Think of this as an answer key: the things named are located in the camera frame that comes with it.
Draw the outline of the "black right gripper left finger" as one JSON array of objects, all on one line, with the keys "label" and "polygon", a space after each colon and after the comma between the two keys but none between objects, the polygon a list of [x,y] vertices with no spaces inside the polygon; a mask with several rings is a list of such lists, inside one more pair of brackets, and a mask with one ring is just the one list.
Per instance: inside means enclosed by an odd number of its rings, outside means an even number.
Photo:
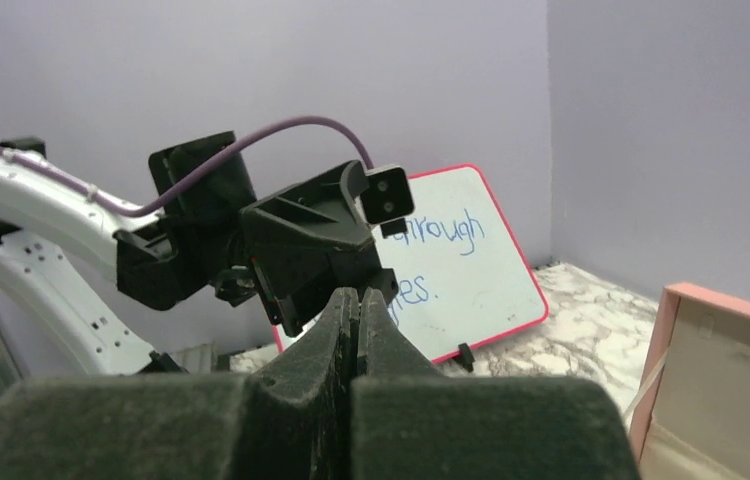
[{"label": "black right gripper left finger", "polygon": [[251,374],[43,378],[0,397],[0,479],[347,479],[348,327],[335,291]]}]

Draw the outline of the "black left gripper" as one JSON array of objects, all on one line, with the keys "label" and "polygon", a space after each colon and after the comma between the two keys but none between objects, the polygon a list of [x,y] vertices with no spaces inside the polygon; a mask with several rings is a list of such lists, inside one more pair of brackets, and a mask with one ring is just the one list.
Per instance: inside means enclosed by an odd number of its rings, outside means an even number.
[{"label": "black left gripper", "polygon": [[389,305],[399,282],[382,268],[355,200],[364,168],[349,161],[256,202],[241,154],[176,194],[151,224],[116,232],[116,287],[157,311],[205,287],[238,306],[259,295],[271,324],[290,337],[337,288]]}]

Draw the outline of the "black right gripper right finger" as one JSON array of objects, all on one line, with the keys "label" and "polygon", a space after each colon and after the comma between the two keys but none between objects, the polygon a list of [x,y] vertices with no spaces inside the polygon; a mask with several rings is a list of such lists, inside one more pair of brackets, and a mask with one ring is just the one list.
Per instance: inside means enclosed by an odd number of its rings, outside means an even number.
[{"label": "black right gripper right finger", "polygon": [[616,406],[572,376],[450,377],[355,293],[350,336],[354,479],[636,479]]}]

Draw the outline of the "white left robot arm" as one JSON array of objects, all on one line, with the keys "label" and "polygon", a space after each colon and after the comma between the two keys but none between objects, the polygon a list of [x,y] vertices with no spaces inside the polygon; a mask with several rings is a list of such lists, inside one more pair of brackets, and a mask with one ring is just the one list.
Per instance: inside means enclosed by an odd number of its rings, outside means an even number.
[{"label": "white left robot arm", "polygon": [[[0,289],[86,374],[175,372],[68,261],[95,266],[124,296],[166,311],[209,287],[239,306],[259,298],[289,336],[338,288],[398,291],[372,234],[406,231],[415,205],[405,171],[367,155],[258,198],[241,152],[255,136],[225,131],[153,153],[158,199],[110,195],[55,168],[36,137],[0,144]],[[19,376],[0,349],[0,381]]]}]

